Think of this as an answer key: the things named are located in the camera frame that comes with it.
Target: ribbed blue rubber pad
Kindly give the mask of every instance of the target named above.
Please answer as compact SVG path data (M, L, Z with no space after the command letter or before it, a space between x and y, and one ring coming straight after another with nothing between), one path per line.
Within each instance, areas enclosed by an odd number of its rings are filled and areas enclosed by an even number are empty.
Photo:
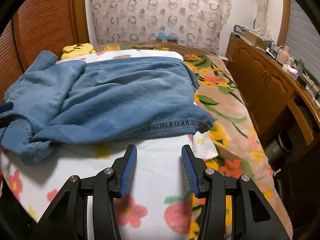
M195 170L193 169L193 166L192 166L190 157L187 153L187 150L184 146L181 149L181 157L182 157L184 171L186 172L191 192L193 194L195 194L195 196L197 197L200 193L200 189L199 189L199 185L198 185L198 178L197 178Z
M119 193L121 197L124 197L124 195L128 192L130 182L132 179L133 171L137 163L137 147L134 145L130 156L128 158L128 161L124 167L124 171L121 175L121 186L119 189Z

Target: pink bottle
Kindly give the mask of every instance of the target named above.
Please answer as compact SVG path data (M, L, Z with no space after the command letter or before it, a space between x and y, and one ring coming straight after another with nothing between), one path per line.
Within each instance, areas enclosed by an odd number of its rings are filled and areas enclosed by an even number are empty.
M289 54L289 47L284 45L284 46L280 46L280 51L279 51L279 55L277 57L277 61L281 64L284 65L287 63L288 57L290 56Z

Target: window blind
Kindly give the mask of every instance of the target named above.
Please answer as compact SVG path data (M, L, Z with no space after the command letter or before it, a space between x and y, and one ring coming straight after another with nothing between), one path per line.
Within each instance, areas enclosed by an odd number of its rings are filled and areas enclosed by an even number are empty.
M290 55L301 59L306 69L320 82L320 36L295 0L291 0L285 44L290 47Z

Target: cardboard box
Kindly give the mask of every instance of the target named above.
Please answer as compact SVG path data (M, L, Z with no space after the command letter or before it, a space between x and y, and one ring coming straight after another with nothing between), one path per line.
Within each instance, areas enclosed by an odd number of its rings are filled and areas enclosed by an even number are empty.
M249 42L253 44L255 47L259 47L263 50L266 50L266 48L269 46L269 41L263 41L262 39L258 38L253 33L246 30L243 34L243 37L247 39Z

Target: tissue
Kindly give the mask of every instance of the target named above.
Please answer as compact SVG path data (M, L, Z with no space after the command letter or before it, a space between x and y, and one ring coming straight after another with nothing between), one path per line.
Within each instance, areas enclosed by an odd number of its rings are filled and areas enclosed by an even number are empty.
M287 64L283 65L282 70L284 72L286 72L290 77L292 77L293 79L297 80L297 78L298 78L298 70L296 70L295 68L290 67Z

